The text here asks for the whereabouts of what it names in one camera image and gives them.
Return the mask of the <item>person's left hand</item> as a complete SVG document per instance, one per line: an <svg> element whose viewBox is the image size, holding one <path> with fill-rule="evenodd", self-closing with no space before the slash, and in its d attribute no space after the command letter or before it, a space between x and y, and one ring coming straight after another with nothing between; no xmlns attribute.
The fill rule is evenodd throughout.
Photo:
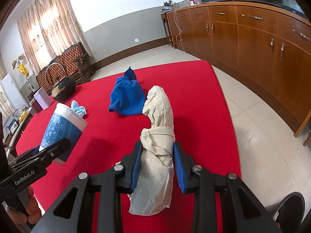
<svg viewBox="0 0 311 233"><path fill-rule="evenodd" d="M23 214L20 211L17 211L14 208L6 206L6 211L11 218L11 220L14 222L16 227L19 229L20 232L26 232L26 230L22 227L24 223L30 223L30 224L35 224L37 223L41 217L41 210L38 206L38 202L34 197L34 190L31 186L28 186L27 188L28 192L28 198L29 202L26 206L26 212L28 213L28 216Z"/></svg>

